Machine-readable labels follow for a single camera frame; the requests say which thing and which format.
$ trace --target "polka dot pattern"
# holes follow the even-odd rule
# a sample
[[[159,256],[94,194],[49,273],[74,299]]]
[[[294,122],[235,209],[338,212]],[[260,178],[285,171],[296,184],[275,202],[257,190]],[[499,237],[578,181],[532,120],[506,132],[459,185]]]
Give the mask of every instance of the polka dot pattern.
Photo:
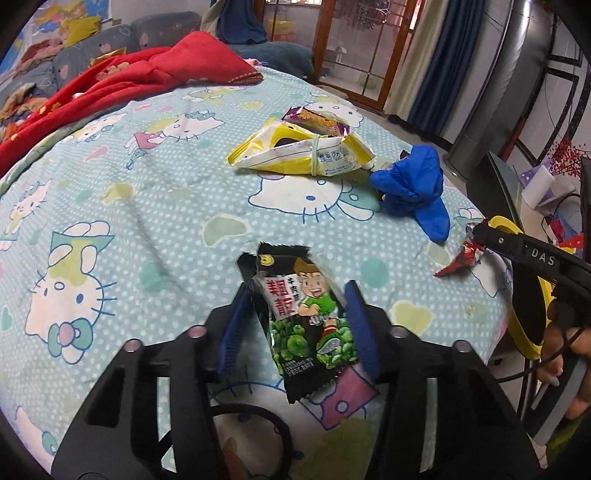
[[[311,246],[329,266],[336,284],[356,279],[366,301],[386,311],[399,300],[430,309],[433,320],[424,340],[451,345],[463,338],[484,358],[492,353],[510,295],[491,296],[474,275],[434,278],[439,268],[428,255],[430,242],[420,227],[411,218],[378,212],[375,195],[364,190],[357,177],[321,179],[324,183],[318,185],[337,189],[338,194],[315,215],[286,213],[287,208],[263,207],[251,199],[264,181],[274,180],[233,170],[226,156],[272,115],[318,102],[323,97],[317,95],[324,93],[270,69],[264,69],[264,75],[260,85],[203,102],[184,99],[199,89],[195,86],[151,98],[141,109],[146,101],[130,102],[117,112],[126,115],[109,128],[74,134],[58,143],[2,197],[4,229],[22,194],[36,182],[51,182],[43,203],[23,219],[17,240],[9,250],[0,251],[0,310],[5,308],[11,317],[10,326],[0,330],[0,407],[9,418],[21,406],[34,425],[61,441],[77,408],[123,343],[129,338],[146,344],[172,340],[189,326],[203,323],[213,308],[231,302],[242,281],[236,259],[244,251],[255,252],[261,241]],[[154,126],[163,118],[197,113],[213,113],[223,123],[190,138],[160,134],[170,123]],[[385,161],[395,161],[401,150],[410,149],[366,118],[355,131]],[[129,169],[134,135],[144,132],[164,139],[154,148],[144,148],[145,154]],[[122,189],[126,194],[121,198],[111,193],[106,201],[105,192],[113,192],[108,189],[114,184],[129,187]],[[443,201],[452,219],[459,209],[472,207],[454,188],[444,189]],[[95,221],[106,222],[113,238],[97,248],[89,274],[113,300],[103,302],[91,346],[70,365],[62,357],[52,357],[48,345],[28,335],[25,325],[31,291],[47,272],[56,235],[80,222]],[[462,227],[452,220],[445,246],[450,258],[464,237]],[[72,320],[53,318],[51,323]],[[245,381],[280,381],[256,320],[228,385]],[[159,386],[163,435],[170,429],[168,384]],[[378,421],[382,408],[383,395],[365,407],[368,418]],[[170,452],[164,462],[174,468]]]

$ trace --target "sofa backrest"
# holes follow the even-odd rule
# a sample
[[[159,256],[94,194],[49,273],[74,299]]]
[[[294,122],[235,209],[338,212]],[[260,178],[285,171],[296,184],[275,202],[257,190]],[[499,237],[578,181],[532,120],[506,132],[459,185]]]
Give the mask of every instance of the sofa backrest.
[[[11,93],[26,83],[35,83],[37,89],[41,91],[40,94],[45,98],[54,96],[57,92],[57,85],[55,75],[53,75],[52,63],[45,61],[8,82],[0,92],[0,109],[4,106]]]
[[[195,12],[150,15],[138,18],[131,24],[140,50],[172,47],[200,26],[201,16]]]
[[[53,62],[57,88],[61,89],[66,83],[77,77],[88,68],[90,62],[118,48],[126,48],[127,53],[138,51],[138,40],[130,25],[117,25],[98,32],[85,40],[64,48]]]
[[[36,83],[49,98],[70,80],[85,71],[90,62],[125,47],[127,53],[153,47],[172,47],[201,26],[195,12],[178,12],[138,18],[131,25],[117,25],[64,48],[52,61],[17,76],[0,92],[0,108],[8,95],[26,83]]]

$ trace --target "green snack package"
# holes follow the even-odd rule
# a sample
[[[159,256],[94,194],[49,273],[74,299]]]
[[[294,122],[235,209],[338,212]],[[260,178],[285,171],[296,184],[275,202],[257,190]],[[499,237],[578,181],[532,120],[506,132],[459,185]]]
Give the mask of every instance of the green snack package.
[[[353,333],[307,247],[261,244],[256,271],[254,282],[268,306],[259,319],[294,403],[358,360]]]

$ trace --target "window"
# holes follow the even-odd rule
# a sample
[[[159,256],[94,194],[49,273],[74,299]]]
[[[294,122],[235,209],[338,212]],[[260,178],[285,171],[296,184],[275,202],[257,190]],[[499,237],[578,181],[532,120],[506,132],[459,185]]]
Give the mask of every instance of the window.
[[[410,29],[414,30],[415,25],[417,25],[418,16],[421,14],[421,4],[423,0],[418,0],[417,6],[414,8],[413,18],[410,21]]]
[[[266,0],[268,4],[322,5],[322,0]]]

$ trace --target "yellow box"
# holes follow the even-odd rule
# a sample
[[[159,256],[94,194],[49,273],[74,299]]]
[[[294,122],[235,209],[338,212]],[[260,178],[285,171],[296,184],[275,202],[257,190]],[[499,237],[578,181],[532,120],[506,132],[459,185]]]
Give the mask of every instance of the yellow box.
[[[272,18],[267,20],[267,35],[271,41],[294,41],[296,39],[296,23],[287,20],[275,20]]]

